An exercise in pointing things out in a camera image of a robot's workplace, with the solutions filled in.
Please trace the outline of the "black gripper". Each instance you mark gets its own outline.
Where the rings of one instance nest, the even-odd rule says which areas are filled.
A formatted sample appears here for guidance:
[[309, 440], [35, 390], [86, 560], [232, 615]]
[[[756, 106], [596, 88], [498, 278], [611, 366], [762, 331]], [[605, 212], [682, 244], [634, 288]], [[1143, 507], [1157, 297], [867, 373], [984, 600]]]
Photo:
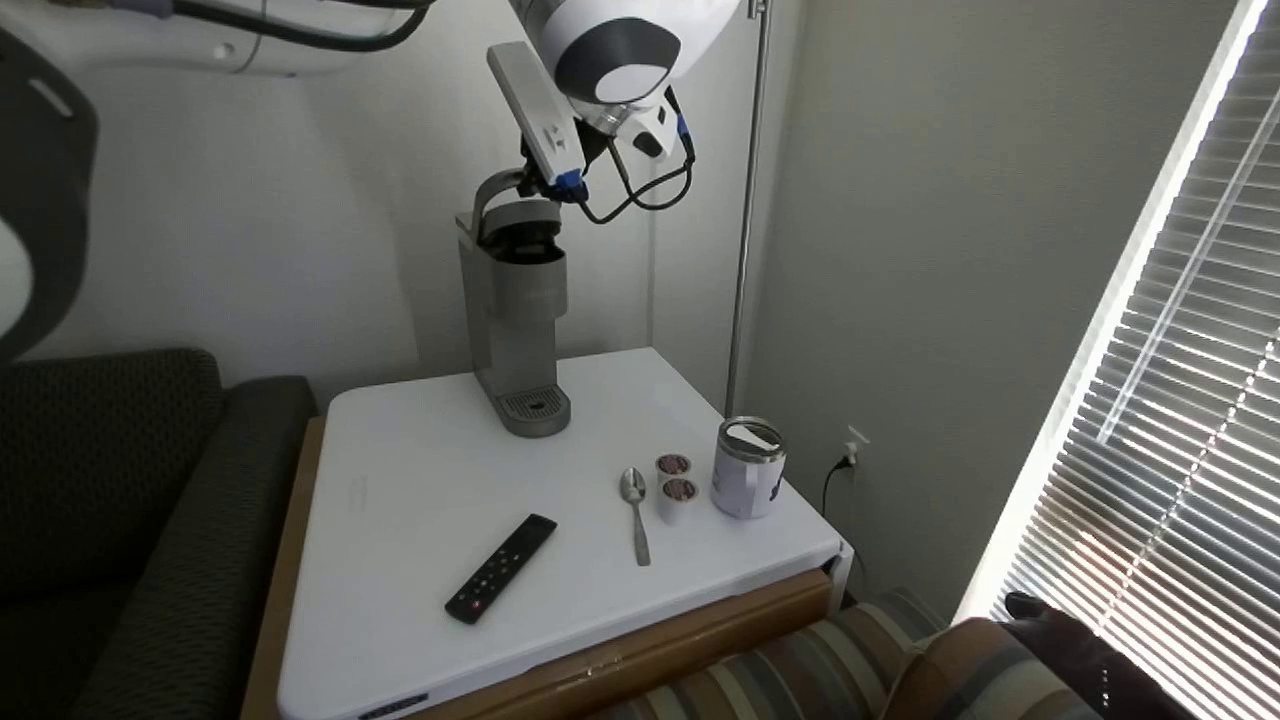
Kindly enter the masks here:
[[673, 156], [680, 141], [680, 113], [666, 98], [583, 105], [578, 125], [607, 145], [633, 145], [638, 156]]

